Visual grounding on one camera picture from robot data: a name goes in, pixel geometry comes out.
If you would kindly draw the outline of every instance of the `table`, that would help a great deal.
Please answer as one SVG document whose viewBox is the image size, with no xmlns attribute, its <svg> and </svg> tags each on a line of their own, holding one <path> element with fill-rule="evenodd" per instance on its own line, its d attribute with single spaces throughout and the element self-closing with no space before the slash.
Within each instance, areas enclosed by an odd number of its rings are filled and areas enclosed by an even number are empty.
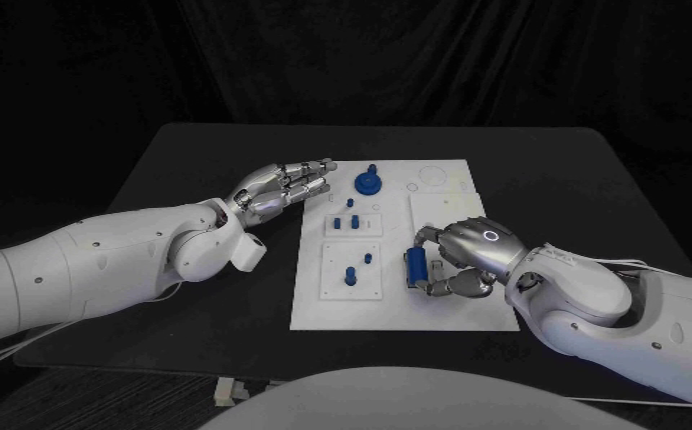
<svg viewBox="0 0 692 430">
<path fill-rule="evenodd" d="M 467 159 L 489 218 L 527 245 L 640 258 L 692 276 L 692 264 L 601 135 L 587 128 L 166 125 L 110 212 L 225 197 L 274 161 Z M 25 366 L 80 366 L 293 380 L 359 366 L 478 373 L 568 397 L 676 402 L 521 332 L 289 330 L 303 204 L 255 227 L 270 251 L 165 302 L 80 322 L 16 355 Z"/>
</svg>

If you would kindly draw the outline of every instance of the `blue knob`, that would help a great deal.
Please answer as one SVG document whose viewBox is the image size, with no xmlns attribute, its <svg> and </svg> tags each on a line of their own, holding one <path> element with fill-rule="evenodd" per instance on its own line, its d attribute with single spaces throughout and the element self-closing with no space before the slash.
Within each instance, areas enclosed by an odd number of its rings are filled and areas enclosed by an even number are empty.
<svg viewBox="0 0 692 430">
<path fill-rule="evenodd" d="M 356 269 L 354 267 L 349 267 L 346 269 L 346 278 L 343 279 L 343 281 L 346 282 L 346 285 L 349 287 L 352 287 L 356 284 L 358 282 Z"/>
<path fill-rule="evenodd" d="M 356 190 L 362 195 L 375 195 L 382 189 L 382 179 L 378 176 L 378 167 L 371 163 L 368 172 L 356 177 Z"/>
</svg>

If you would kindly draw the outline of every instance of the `robotic hand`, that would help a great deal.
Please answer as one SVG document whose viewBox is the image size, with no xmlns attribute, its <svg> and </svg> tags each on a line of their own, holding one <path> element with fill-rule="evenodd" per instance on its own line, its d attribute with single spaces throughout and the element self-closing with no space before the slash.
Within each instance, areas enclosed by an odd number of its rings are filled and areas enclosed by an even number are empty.
<svg viewBox="0 0 692 430">
<path fill-rule="evenodd" d="M 441 257 L 463 269 L 456 277 L 426 278 L 426 241 L 440 245 Z M 610 271 L 600 262 L 639 269 Z M 550 348 L 692 402 L 692 279 L 642 261 L 593 259 L 548 243 L 529 251 L 512 231 L 485 217 L 444 230 L 424 227 L 407 267 L 410 287 L 431 296 L 482 298 L 501 282 L 505 301 Z"/>
<path fill-rule="evenodd" d="M 253 271 L 267 248 L 245 229 L 328 192 L 333 170 L 330 159 L 268 165 L 225 200 L 103 215 L 0 250 L 0 338 L 150 301 L 230 261 Z"/>
</svg>

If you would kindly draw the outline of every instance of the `blue object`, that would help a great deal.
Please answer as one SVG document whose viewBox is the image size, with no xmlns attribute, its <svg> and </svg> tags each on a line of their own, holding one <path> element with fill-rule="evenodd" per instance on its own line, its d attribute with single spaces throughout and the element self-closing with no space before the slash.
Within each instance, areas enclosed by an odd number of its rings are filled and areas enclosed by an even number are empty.
<svg viewBox="0 0 692 430">
<path fill-rule="evenodd" d="M 378 176 L 378 167 L 372 163 L 368 172 L 356 177 L 356 190 L 364 195 L 375 195 L 382 189 L 382 179 Z"/>
<path fill-rule="evenodd" d="M 354 267 L 349 267 L 346 269 L 346 278 L 343 279 L 343 281 L 346 282 L 346 285 L 349 287 L 352 287 L 356 284 L 358 282 L 356 269 Z"/>
<path fill-rule="evenodd" d="M 416 287 L 418 280 L 428 281 L 428 267 L 426 264 L 426 249 L 413 247 L 407 250 L 407 283 L 408 288 Z"/>
</svg>

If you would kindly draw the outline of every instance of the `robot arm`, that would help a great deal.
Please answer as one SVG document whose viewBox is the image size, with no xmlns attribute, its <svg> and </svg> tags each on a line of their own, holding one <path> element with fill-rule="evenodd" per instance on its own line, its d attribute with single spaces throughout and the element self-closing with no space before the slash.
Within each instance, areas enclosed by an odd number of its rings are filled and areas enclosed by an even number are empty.
<svg viewBox="0 0 692 430">
<path fill-rule="evenodd" d="M 270 165 L 225 200 L 103 215 L 0 250 L 0 338 L 114 313 L 228 262 L 253 271 L 267 248 L 245 229 L 328 192 L 333 170 L 330 159 Z"/>
<path fill-rule="evenodd" d="M 651 270 L 616 274 L 550 244 L 529 251 L 485 217 L 444 230 L 424 227 L 414 249 L 426 241 L 440 245 L 440 255 L 457 268 L 473 267 L 447 280 L 418 280 L 416 287 L 428 295 L 485 297 L 496 280 L 505 301 L 552 350 L 692 401 L 692 279 Z M 421 275 L 411 263 L 410 278 Z"/>
</svg>

